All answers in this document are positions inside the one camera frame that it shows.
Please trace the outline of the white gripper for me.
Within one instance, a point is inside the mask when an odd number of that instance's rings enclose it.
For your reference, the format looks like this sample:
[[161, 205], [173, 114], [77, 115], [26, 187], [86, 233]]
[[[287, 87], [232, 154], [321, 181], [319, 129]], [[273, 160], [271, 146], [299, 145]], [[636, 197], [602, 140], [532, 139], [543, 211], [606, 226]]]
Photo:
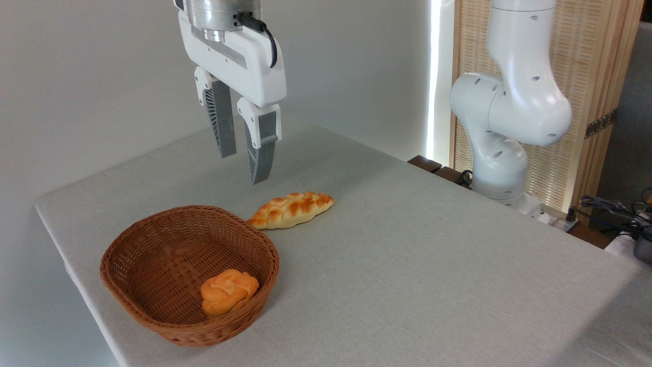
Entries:
[[243, 96], [237, 108], [246, 125], [251, 181], [256, 185], [267, 180], [275, 144], [282, 139], [280, 106], [276, 104], [287, 95], [282, 52], [277, 49], [277, 63], [270, 67], [272, 54], [266, 35], [243, 28], [228, 31], [224, 42], [212, 42], [194, 35], [182, 10], [178, 21], [186, 53], [199, 66], [194, 71], [198, 98], [206, 108], [221, 157], [237, 153], [232, 88]]

